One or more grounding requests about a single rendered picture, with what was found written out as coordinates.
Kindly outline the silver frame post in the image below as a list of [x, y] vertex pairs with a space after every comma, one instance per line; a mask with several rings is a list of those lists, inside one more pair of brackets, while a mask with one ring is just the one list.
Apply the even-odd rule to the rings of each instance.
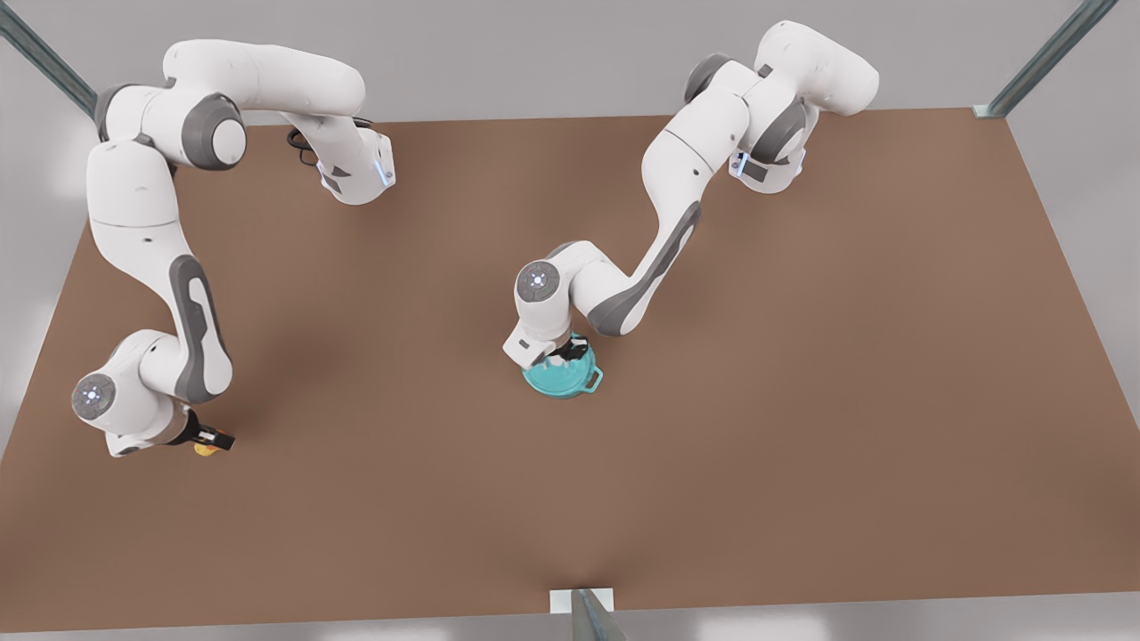
[[3, 36], [16, 52], [21, 52], [25, 60], [31, 62], [34, 68], [39, 68], [44, 78], [52, 81], [52, 84], [57, 86], [70, 102], [78, 105], [87, 117], [93, 120], [93, 107], [97, 102], [93, 88], [5, 0], [0, 0], [0, 36]]
[[1047, 78], [1047, 74], [1057, 66], [1059, 60], [1070, 49], [1078, 44], [1083, 36], [1088, 35], [1091, 29], [1096, 27], [1099, 21], [1104, 19], [1112, 8], [1118, 5], [1119, 0], [1082, 0], [1078, 8], [1062, 22], [1059, 29], [1054, 30], [1047, 42], [1041, 44], [1039, 51], [1026, 60], [1025, 65], [1010, 78], [1005, 86], [997, 91], [997, 96], [990, 99], [987, 104], [972, 106], [974, 117], [978, 120], [1002, 120], [1013, 113], [1015, 107], [1021, 104], [1023, 99], [1029, 96], [1031, 90], [1037, 88], [1039, 82]]
[[630, 641], [614, 620], [614, 589], [552, 589], [549, 612], [569, 612], [573, 641]]

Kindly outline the teal pot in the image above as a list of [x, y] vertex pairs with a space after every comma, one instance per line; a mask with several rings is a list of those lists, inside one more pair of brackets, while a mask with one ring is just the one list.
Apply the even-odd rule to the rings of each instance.
[[538, 393], [544, 393], [553, 399], [570, 399], [578, 393], [594, 393], [596, 386], [603, 378], [603, 372], [598, 370], [596, 356], [593, 352], [593, 370], [586, 378], [534, 378], [529, 370], [524, 370], [524, 378], [526, 383]]

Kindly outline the teal pot lid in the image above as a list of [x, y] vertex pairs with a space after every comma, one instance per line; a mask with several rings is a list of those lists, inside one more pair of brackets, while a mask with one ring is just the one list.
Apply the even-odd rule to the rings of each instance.
[[564, 344], [547, 352], [544, 360], [534, 365], [534, 378], [586, 378], [593, 370], [593, 349], [583, 334], [571, 333]]

